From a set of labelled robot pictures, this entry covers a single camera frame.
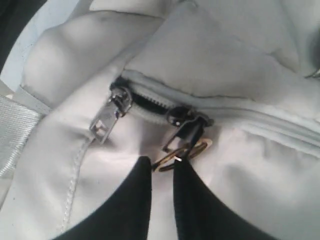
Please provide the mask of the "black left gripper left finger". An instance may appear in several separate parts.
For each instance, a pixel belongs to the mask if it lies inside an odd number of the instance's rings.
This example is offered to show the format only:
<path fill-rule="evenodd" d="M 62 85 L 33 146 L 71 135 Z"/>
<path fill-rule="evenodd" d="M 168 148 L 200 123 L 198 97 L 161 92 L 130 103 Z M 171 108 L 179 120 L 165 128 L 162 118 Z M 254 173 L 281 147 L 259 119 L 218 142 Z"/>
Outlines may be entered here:
<path fill-rule="evenodd" d="M 146 240 L 152 202 L 152 167 L 140 156 L 116 191 L 60 240 Z"/>

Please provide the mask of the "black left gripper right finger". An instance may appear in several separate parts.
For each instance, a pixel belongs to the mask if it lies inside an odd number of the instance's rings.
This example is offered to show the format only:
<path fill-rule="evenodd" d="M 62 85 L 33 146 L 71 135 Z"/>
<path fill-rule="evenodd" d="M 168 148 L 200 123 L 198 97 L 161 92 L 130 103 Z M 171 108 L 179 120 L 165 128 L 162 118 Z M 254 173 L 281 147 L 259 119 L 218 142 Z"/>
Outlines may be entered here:
<path fill-rule="evenodd" d="M 273 239 L 221 202 L 186 160 L 174 163 L 173 202 L 180 240 Z"/>

